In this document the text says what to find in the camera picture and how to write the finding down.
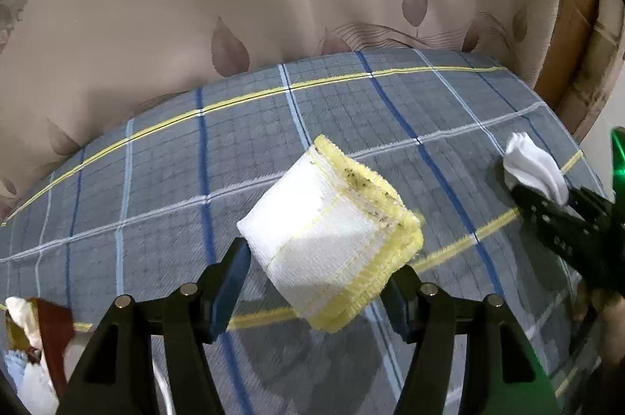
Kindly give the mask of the person right hand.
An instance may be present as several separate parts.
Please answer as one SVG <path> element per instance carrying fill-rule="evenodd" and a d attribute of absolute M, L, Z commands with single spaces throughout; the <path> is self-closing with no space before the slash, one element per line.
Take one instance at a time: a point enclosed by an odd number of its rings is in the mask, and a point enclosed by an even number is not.
<path fill-rule="evenodd" d="M 619 367 L 625 354 L 624 298 L 615 292 L 611 296 L 603 290 L 587 290 L 584 283 L 577 287 L 573 306 L 573 320 L 582 322 L 590 309 L 598 312 L 600 320 L 600 346 L 598 354 L 606 370 Z"/>

